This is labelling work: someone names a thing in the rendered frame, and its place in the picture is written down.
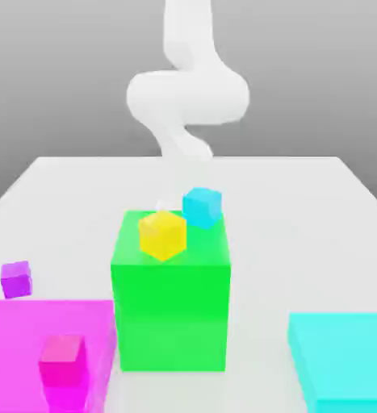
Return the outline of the small yellow cube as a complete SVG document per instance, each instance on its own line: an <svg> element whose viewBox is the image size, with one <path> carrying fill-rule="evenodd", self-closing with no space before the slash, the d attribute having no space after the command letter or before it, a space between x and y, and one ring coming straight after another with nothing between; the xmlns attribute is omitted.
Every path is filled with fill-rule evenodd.
<svg viewBox="0 0 377 413"><path fill-rule="evenodd" d="M170 211L148 214L138 222L140 250L167 261L186 250L186 220Z"/></svg>

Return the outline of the small purple cube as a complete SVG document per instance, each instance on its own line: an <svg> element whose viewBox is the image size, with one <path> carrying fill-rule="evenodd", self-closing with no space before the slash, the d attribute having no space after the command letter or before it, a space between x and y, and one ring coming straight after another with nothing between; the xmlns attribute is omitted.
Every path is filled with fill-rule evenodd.
<svg viewBox="0 0 377 413"><path fill-rule="evenodd" d="M1 267L1 285L5 298L31 295L31 270L28 261L3 264Z"/></svg>

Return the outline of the small pink cube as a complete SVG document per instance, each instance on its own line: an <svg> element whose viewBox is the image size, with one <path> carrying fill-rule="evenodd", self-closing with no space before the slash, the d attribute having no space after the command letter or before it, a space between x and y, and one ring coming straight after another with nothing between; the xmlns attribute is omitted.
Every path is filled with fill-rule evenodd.
<svg viewBox="0 0 377 413"><path fill-rule="evenodd" d="M38 361L44 396L52 413L82 413L89 390L83 335L48 336Z"/></svg>

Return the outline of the small cyan cube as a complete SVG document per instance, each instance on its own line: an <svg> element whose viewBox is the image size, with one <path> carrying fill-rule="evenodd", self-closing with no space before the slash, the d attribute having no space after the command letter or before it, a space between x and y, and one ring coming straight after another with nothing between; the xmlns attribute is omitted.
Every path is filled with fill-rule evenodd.
<svg viewBox="0 0 377 413"><path fill-rule="evenodd" d="M182 217L188 225L208 229L222 216L222 193L195 187L182 197Z"/></svg>

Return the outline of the large green box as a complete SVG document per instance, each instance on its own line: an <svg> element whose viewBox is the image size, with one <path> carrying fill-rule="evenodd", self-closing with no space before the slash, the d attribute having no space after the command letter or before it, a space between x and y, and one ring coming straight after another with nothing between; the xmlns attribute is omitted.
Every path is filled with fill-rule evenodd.
<svg viewBox="0 0 377 413"><path fill-rule="evenodd" d="M221 372L226 365L231 261L224 221L187 228L187 249L161 262L140 250L126 211L111 258L124 372Z"/></svg>

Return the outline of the large magenta box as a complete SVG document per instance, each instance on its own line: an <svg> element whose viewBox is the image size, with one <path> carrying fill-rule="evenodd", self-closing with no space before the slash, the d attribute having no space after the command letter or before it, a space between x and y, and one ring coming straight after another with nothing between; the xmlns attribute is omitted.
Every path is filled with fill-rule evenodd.
<svg viewBox="0 0 377 413"><path fill-rule="evenodd" d="M104 413L116 347L111 300L0 300L0 413L52 413L38 361L48 336L85 337L89 390L82 413Z"/></svg>

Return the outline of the large cyan box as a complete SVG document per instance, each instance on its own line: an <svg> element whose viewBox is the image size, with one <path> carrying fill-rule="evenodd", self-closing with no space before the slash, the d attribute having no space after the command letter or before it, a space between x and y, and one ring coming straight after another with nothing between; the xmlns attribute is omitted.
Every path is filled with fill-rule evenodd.
<svg viewBox="0 0 377 413"><path fill-rule="evenodd" d="M291 313L307 413L377 413L377 313Z"/></svg>

